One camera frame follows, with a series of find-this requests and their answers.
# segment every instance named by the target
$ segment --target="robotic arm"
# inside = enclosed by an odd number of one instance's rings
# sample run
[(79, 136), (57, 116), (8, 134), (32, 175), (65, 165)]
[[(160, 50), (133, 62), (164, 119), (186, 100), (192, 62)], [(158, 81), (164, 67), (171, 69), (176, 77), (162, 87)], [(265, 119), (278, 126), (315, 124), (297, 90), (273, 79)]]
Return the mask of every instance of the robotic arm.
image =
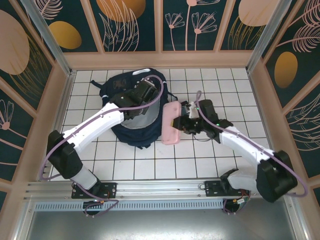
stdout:
[(290, 158), (284, 151), (274, 152), (271, 149), (264, 148), (263, 152), (256, 149), (249, 142), (243, 140), (243, 135), (231, 122), (226, 119), (219, 119), (211, 100), (199, 101), (199, 106), (203, 114), (217, 126), (231, 130), (237, 135), (227, 131), (221, 131), (211, 126), (199, 113), (196, 105), (192, 102), (184, 103), (183, 112), (185, 114), (177, 117), (173, 121), (173, 127), (184, 131), (186, 134), (199, 134), (206, 132), (210, 139), (219, 144), (223, 144), (233, 149), (237, 154), (243, 156), (253, 168), (246, 170), (232, 169), (223, 174), (220, 183), (225, 192), (231, 189), (244, 189), (253, 192), (259, 192), (268, 202), (273, 203), (289, 190), (296, 187), (297, 179), (289, 173), (284, 167), (276, 163), (265, 153), (275, 156), (289, 168), (293, 168)]
[(58, 143), (85, 126), (77, 132), (77, 134), (58, 147), (48, 160), (64, 179), (71, 179), (75, 183), (80, 184), (89, 193), (100, 196), (102, 192), (101, 188), (103, 187), (102, 183), (83, 165), (79, 158), (79, 154), (92, 140), (100, 136), (103, 132), (125, 120), (133, 119), (141, 114), (144, 115), (147, 112), (148, 107), (126, 111), (114, 110), (106, 115), (103, 115), (103, 113), (118, 108), (145, 105), (152, 101), (157, 95), (158, 90), (153, 83), (143, 80), (136, 88), (116, 94), (99, 112), (73, 129), (67, 130), (62, 134), (57, 130), (51, 132), (48, 137), (47, 154)]

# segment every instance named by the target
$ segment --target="vent slot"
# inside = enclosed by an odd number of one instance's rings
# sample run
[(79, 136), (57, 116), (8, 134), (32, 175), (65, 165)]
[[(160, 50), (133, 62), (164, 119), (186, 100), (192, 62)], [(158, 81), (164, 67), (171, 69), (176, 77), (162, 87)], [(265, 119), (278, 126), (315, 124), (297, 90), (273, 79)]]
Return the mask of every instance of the vent slot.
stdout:
[[(76, 212), (83, 211), (84, 202), (38, 202), (35, 212)], [(92, 206), (88, 211), (106, 210), (113, 202)], [(158, 200), (158, 201), (120, 201), (112, 211), (143, 211), (143, 210), (192, 210), (192, 209), (221, 209), (222, 199), (202, 200)]]

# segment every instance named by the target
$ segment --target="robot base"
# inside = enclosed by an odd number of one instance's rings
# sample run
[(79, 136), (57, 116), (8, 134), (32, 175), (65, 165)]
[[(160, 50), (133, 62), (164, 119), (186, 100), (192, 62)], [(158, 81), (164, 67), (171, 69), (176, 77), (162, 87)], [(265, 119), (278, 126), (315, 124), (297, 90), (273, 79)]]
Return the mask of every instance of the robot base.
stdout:
[[(117, 183), (115, 182), (102, 182), (99, 186), (99, 191), (94, 194), (102, 199), (114, 199), (117, 193)], [(92, 199), (91, 196), (84, 193), (76, 184), (72, 185), (72, 199)]]
[(205, 195), (207, 197), (241, 197), (242, 192), (239, 189), (233, 189), (229, 188), (228, 190), (225, 190), (221, 186), (221, 181), (220, 180), (215, 180), (215, 181), (205, 181), (204, 182), (204, 190), (205, 190)]

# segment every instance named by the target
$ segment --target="pink sponge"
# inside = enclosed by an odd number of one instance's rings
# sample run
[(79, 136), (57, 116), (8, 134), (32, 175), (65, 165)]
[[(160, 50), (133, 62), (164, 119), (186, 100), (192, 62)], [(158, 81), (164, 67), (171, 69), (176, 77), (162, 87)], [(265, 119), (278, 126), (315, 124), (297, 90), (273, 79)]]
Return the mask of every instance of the pink sponge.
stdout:
[(163, 106), (161, 141), (165, 145), (180, 142), (180, 131), (172, 127), (173, 120), (181, 115), (181, 103), (168, 102)]

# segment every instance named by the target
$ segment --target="backpack strap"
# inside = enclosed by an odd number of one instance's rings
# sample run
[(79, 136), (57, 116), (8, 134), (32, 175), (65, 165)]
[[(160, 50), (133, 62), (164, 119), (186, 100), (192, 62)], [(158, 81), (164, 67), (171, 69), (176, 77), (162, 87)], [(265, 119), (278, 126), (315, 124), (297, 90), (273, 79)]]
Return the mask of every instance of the backpack strap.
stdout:
[(150, 146), (151, 146), (151, 144), (148, 144), (148, 145), (144, 145), (144, 146), (137, 146), (137, 148), (142, 150), (142, 149), (144, 149), (144, 148), (147, 149), (147, 148), (150, 147)]
[(95, 80), (91, 80), (91, 82), (90, 83), (92, 83), (94, 86), (96, 86), (97, 88), (102, 88), (102, 84), (100, 84), (100, 83), (97, 83)]
[(178, 101), (178, 98), (177, 98), (175, 95), (173, 95), (171, 92), (168, 91), (168, 94), (169, 94), (171, 97), (174, 97), (174, 98)]

